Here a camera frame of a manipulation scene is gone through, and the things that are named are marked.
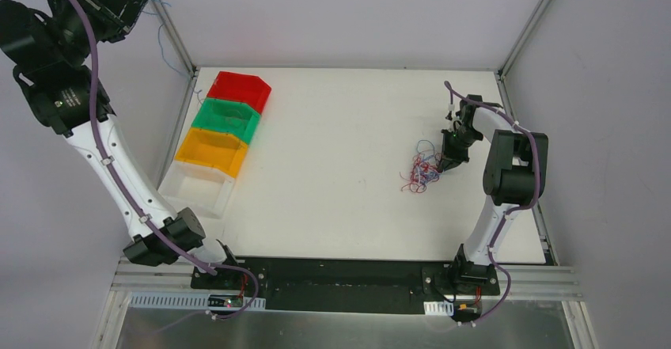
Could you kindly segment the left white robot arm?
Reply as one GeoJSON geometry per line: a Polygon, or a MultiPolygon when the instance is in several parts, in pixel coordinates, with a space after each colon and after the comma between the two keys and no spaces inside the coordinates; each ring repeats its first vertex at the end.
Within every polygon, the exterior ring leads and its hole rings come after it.
{"type": "Polygon", "coordinates": [[[2,0],[1,49],[37,121],[83,157],[122,213],[131,239],[125,257],[150,267],[185,258],[232,289],[241,268],[230,250],[207,236],[191,208],[175,209],[150,183],[99,79],[97,45],[124,40],[147,3],[47,0],[45,13],[2,0]]]}

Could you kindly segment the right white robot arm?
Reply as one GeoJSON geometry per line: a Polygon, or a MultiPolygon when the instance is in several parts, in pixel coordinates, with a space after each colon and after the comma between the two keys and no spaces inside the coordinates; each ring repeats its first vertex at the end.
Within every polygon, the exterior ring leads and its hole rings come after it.
{"type": "Polygon", "coordinates": [[[483,171],[483,209],[453,261],[435,276],[436,287],[448,294],[497,294],[495,257],[514,219],[533,208],[543,193],[548,137],[527,131],[500,105],[478,95],[462,98],[449,121],[453,126],[442,130],[440,173],[468,162],[468,151],[477,141],[487,140],[490,149],[483,171]]]}

